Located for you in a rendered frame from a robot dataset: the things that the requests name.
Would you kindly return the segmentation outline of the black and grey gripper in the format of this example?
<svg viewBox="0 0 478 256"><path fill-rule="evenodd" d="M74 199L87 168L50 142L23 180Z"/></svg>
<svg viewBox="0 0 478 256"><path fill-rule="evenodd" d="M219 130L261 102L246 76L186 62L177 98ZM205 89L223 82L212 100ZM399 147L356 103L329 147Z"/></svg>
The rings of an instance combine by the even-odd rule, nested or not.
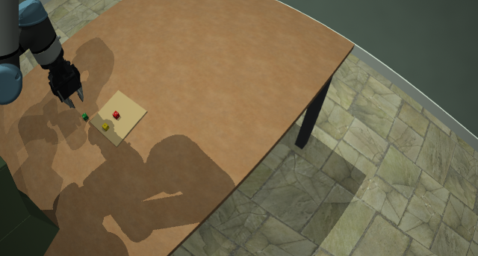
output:
<svg viewBox="0 0 478 256"><path fill-rule="evenodd" d="M49 69L50 71L48 79L50 80L49 85L53 94L55 96L58 96L61 102L64 102L66 104L69 103L68 105L70 108L75 108L74 104L72 103L72 100L69 99L69 97L75 91L78 93L78 96L82 100L82 102L84 101L83 90L80 81L80 73L78 69L74 66L74 64L70 65L70 61L64 60L63 62L61 62L63 53L63 48L61 48L60 54L58 55L54 63L40 66L43 69ZM61 76L59 74L61 74Z"/></svg>

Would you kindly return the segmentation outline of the translucent tan mat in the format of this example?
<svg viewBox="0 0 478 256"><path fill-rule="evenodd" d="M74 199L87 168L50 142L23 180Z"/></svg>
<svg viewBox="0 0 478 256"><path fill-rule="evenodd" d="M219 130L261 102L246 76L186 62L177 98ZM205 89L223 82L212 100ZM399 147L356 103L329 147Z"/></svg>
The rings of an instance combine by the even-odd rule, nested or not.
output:
<svg viewBox="0 0 478 256"><path fill-rule="evenodd" d="M119 113L118 119L113 117L114 111ZM90 123L118 147L146 113L145 109L118 90ZM102 127L104 123L109 126L107 131Z"/></svg>

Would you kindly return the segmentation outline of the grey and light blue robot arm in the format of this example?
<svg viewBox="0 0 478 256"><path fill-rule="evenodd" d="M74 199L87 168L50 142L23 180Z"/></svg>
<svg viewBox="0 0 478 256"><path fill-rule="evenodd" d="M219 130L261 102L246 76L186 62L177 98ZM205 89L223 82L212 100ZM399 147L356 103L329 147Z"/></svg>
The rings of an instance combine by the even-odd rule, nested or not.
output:
<svg viewBox="0 0 478 256"><path fill-rule="evenodd" d="M59 39L40 0L0 0L1 105L22 91L19 56L30 49L38 64L54 63L62 48Z"/></svg>

